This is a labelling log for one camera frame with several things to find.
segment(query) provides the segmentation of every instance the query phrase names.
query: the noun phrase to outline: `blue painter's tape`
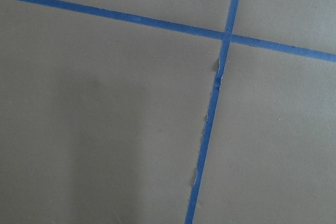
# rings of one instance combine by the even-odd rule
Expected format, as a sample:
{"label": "blue painter's tape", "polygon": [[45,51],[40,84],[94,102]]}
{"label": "blue painter's tape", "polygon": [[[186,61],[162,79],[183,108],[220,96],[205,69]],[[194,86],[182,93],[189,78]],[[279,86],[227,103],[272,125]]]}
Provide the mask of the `blue painter's tape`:
{"label": "blue painter's tape", "polygon": [[314,59],[319,59],[319,60],[336,62],[336,55],[330,54],[328,52],[320,52],[320,51],[315,51],[312,49],[295,47],[295,46],[285,45],[285,44],[276,43],[272,41],[254,39],[254,38],[244,37],[240,35],[232,35],[231,42],[249,45],[253,47],[266,48],[266,49],[270,49],[273,51],[286,52],[288,54],[306,56],[309,58],[314,58]]}
{"label": "blue painter's tape", "polygon": [[154,18],[147,18],[138,15],[132,15],[128,13],[116,12],[114,10],[101,9],[92,6],[80,5],[71,2],[65,2],[60,0],[19,0],[24,2],[29,2],[38,5],[51,6],[55,8],[71,10],[79,13],[86,13],[90,15],[96,15],[105,18],[112,18],[117,20],[122,20],[126,22],[137,23],[141,25],[153,26],[158,28],[163,28],[172,31],[179,31],[182,33],[203,36],[213,39],[222,39],[223,33],[220,31],[213,31],[210,29],[199,28],[194,26],[188,26],[183,24],[178,24],[174,22],[163,21]]}
{"label": "blue painter's tape", "polygon": [[191,190],[189,206],[187,209],[187,214],[185,218],[185,224],[192,224],[194,215],[195,215],[195,208],[197,204],[197,198],[199,193],[199,188],[201,186],[201,180],[203,176],[203,170],[206,160],[206,154],[209,146],[212,125],[215,118],[217,101],[219,96],[219,90],[222,84],[222,77],[224,74],[226,58],[229,50],[230,40],[232,36],[232,30],[235,23],[237,8],[238,8],[239,0],[231,0],[230,8],[228,12],[228,16],[226,19],[226,26],[225,31],[223,33],[223,41],[222,41],[222,48],[219,53],[219,67],[218,71],[216,72],[211,97],[210,97],[210,104],[208,107],[207,119],[204,126],[204,133],[202,137],[201,147],[199,149],[199,155],[197,160],[197,167],[196,167],[196,178],[194,182],[194,186]]}

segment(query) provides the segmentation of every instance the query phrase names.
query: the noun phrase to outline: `blue tape strip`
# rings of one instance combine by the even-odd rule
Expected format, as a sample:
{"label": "blue tape strip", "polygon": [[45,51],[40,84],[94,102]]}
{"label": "blue tape strip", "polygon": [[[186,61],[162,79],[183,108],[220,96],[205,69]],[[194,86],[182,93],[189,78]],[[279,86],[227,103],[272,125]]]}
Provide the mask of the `blue tape strip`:
{"label": "blue tape strip", "polygon": [[201,180],[203,176],[206,154],[207,154],[207,150],[209,146],[212,125],[213,125],[214,118],[215,118],[219,90],[222,84],[222,77],[224,74],[224,68],[225,68],[226,58],[227,58],[230,40],[232,36],[232,30],[233,30],[233,26],[235,23],[238,2],[239,0],[231,0],[228,16],[226,19],[226,26],[225,26],[225,32],[223,34],[222,48],[219,53],[219,67],[218,67],[218,71],[216,72],[213,87],[212,87],[210,104],[209,104],[208,113],[207,113],[207,119],[206,119],[205,126],[204,126],[202,143],[199,149],[200,153],[198,155],[198,160],[197,160],[196,178],[195,178],[195,183],[194,183],[194,186],[190,194],[190,201],[189,201],[189,206],[188,206],[188,210],[187,210],[187,214],[185,218],[185,224],[192,224],[193,219],[194,219],[198,193],[200,190],[199,188],[201,186]]}
{"label": "blue tape strip", "polygon": [[249,45],[253,47],[266,48],[266,49],[279,51],[279,52],[286,52],[288,54],[306,56],[306,57],[319,59],[319,60],[336,62],[336,55],[330,54],[328,52],[320,52],[320,51],[316,51],[312,49],[295,47],[295,46],[285,45],[285,44],[266,41],[266,40],[249,38],[249,37],[240,36],[240,35],[232,35],[231,42]]}
{"label": "blue tape strip", "polygon": [[117,20],[122,20],[126,22],[137,23],[141,25],[153,26],[158,28],[163,28],[167,30],[179,31],[187,34],[203,36],[213,39],[222,39],[223,33],[220,31],[213,31],[210,29],[199,28],[194,26],[188,26],[168,21],[163,21],[154,18],[147,18],[138,15],[132,15],[128,13],[116,12],[114,10],[101,9],[92,6],[80,5],[60,0],[19,0],[24,2],[29,2],[38,5],[51,6],[55,8],[71,10],[79,13],[86,13],[91,15],[96,15],[105,18],[113,18]]}

